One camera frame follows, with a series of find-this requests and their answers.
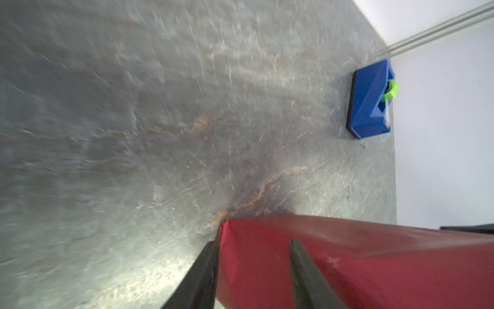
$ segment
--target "black object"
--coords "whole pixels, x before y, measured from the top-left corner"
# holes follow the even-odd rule
[[[290,242],[289,255],[296,309],[346,309],[297,239]]]
[[[213,309],[218,282],[218,238],[208,242],[161,309]]]
[[[352,89],[350,90],[350,104],[348,105],[348,114],[346,115],[346,129],[353,135],[354,138],[360,139],[352,130],[350,121],[352,120],[353,111],[353,95],[355,94],[355,80],[357,79],[357,71],[353,72]]]
[[[494,235],[494,223],[484,224],[484,225],[472,225],[472,226],[442,226],[440,229],[447,230],[447,231],[458,231],[458,232],[493,234]]]
[[[290,272],[296,309],[346,309],[300,241],[290,242]],[[218,282],[218,238],[208,242],[161,309],[213,309]]]

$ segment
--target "white wall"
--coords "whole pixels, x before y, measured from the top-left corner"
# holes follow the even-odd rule
[[[392,67],[398,224],[494,222],[494,23]]]
[[[386,44],[391,45],[491,0],[354,0]]]

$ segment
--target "red wrapping paper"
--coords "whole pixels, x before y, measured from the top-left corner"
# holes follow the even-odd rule
[[[300,240],[349,309],[494,308],[494,236],[312,216],[230,219],[216,297],[226,309],[293,307]]]

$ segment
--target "tape roll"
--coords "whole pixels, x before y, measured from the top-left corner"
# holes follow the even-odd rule
[[[400,92],[400,87],[398,87],[396,80],[388,80],[388,88],[386,88],[386,91],[384,92],[381,101],[382,102],[391,101],[393,98],[395,98],[398,95],[399,92]]]

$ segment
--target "blue plastic holder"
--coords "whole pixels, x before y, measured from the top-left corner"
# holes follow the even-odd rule
[[[388,87],[388,80],[393,79],[395,74],[388,60],[353,74],[346,127],[355,138],[362,139],[391,131],[385,118],[387,104],[381,99]]]

